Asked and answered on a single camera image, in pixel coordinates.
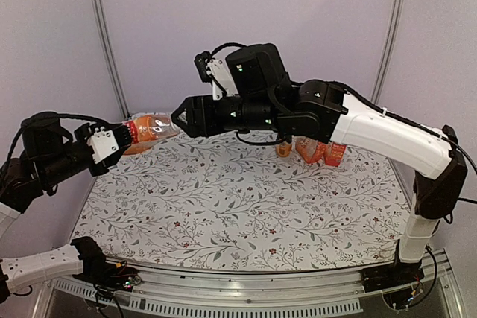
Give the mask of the orange tea bottle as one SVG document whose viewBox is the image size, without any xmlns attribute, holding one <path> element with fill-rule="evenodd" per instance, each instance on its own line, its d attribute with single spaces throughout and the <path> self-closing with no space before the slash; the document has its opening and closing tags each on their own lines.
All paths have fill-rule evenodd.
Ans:
<svg viewBox="0 0 477 318">
<path fill-rule="evenodd" d="M 166 113 L 136 115 L 123 124 L 129 129 L 132 138 L 131 146 L 124 152 L 126 156 L 144 153 L 160 141 L 180 133 L 180 128 Z"/>
<path fill-rule="evenodd" d="M 295 142 L 295 150 L 305 163 L 313 164 L 323 158 L 326 145 L 314 139 L 299 137 Z"/>
<path fill-rule="evenodd" d="M 327 144 L 324 152 L 325 164 L 332 167 L 338 167 L 342 162 L 346 149 L 347 146 L 343 144 L 337 144 L 334 142 Z"/>
</svg>

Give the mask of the milk tea bottle dark label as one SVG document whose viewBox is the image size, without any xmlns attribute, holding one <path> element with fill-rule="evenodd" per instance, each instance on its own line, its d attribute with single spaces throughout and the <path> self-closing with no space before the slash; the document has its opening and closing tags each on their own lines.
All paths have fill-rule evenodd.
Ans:
<svg viewBox="0 0 477 318">
<path fill-rule="evenodd" d="M 292 152 L 293 144 L 291 142 L 284 141 L 275 146 L 276 153 L 279 157 L 285 158 L 290 156 Z"/>
</svg>

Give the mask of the orange tea bottle front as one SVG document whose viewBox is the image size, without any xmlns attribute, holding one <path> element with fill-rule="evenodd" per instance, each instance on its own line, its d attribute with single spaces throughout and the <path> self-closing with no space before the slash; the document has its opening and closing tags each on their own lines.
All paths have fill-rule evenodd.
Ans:
<svg viewBox="0 0 477 318">
<path fill-rule="evenodd" d="M 334 142 L 327 144 L 324 152 L 325 164 L 332 167 L 338 167 L 342 162 L 346 149 L 347 146 L 343 144 L 337 144 Z"/>
</svg>

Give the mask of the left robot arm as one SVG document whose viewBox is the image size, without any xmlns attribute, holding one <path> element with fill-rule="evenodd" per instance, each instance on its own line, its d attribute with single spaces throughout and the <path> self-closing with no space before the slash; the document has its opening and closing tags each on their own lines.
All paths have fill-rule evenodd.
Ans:
<svg viewBox="0 0 477 318">
<path fill-rule="evenodd" d="M 23 142 L 20 157 L 7 154 L 1 167 L 1 232 L 38 197 L 53 196 L 63 181 L 89 171 L 94 177 L 116 165 L 133 140 L 128 126 L 88 115 L 40 112 L 25 119 L 11 148 Z M 1 259 L 1 300 L 33 284 L 74 276 L 109 290 L 131 291 L 137 269 L 111 264 L 88 236 L 48 252 Z"/>
</svg>

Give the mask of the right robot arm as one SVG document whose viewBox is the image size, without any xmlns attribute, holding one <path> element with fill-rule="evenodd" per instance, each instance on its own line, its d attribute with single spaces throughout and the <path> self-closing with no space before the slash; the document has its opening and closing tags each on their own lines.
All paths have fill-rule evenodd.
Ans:
<svg viewBox="0 0 477 318">
<path fill-rule="evenodd" d="M 397 244 L 397 258 L 385 278 L 401 285 L 414 273 L 440 219 L 458 201 L 471 159 L 450 126 L 418 124 L 378 107 L 337 81 L 291 80 L 274 44 L 227 44 L 219 60 L 214 51 L 196 55 L 210 95 L 186 98 L 172 121 L 188 136 L 271 130 L 278 141 L 302 136 L 328 144 L 361 147 L 414 169 L 413 213 Z"/>
</svg>

